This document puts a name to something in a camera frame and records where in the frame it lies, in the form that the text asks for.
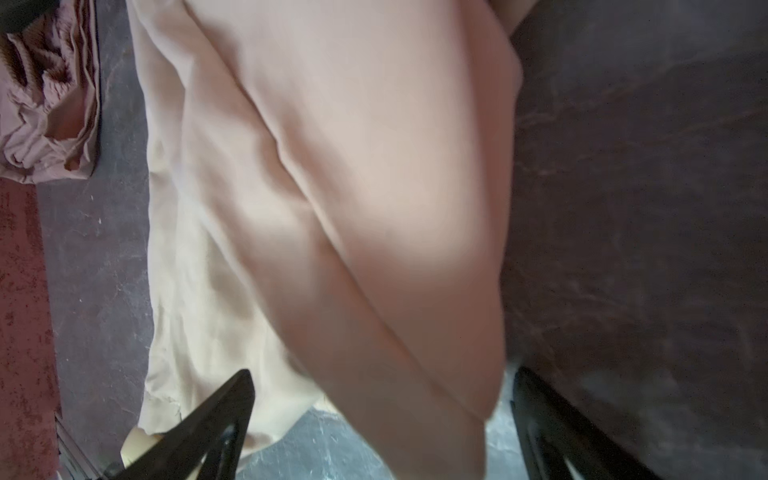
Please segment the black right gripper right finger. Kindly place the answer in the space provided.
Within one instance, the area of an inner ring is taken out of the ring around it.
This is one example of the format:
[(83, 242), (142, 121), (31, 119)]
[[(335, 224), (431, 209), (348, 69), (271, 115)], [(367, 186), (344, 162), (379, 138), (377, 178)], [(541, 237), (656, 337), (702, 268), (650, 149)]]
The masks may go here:
[(527, 367), (514, 376), (511, 410), (530, 479), (659, 479)]

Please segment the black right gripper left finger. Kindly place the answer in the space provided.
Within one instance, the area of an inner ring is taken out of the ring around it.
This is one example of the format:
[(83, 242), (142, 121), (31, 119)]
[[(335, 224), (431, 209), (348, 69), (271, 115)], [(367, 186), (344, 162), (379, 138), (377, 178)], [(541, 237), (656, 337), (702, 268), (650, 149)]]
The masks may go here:
[(251, 374), (241, 369), (116, 478), (235, 478), (254, 401)]

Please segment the beige shorts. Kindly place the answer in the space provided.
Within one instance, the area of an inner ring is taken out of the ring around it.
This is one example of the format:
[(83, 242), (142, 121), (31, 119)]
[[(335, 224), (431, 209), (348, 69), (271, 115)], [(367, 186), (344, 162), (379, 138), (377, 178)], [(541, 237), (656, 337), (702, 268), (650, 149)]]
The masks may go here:
[(333, 405), (399, 479), (481, 479), (529, 1), (130, 1), (154, 336), (138, 421), (231, 375), (243, 452)]

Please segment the pink shorts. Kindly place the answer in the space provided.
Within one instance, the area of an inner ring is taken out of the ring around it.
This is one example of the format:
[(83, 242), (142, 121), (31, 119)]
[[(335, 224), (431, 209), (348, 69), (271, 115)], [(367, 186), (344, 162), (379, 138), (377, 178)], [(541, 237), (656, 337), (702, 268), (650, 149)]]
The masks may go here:
[(91, 176), (99, 74), (94, 2), (2, 2), (3, 178), (40, 184)]

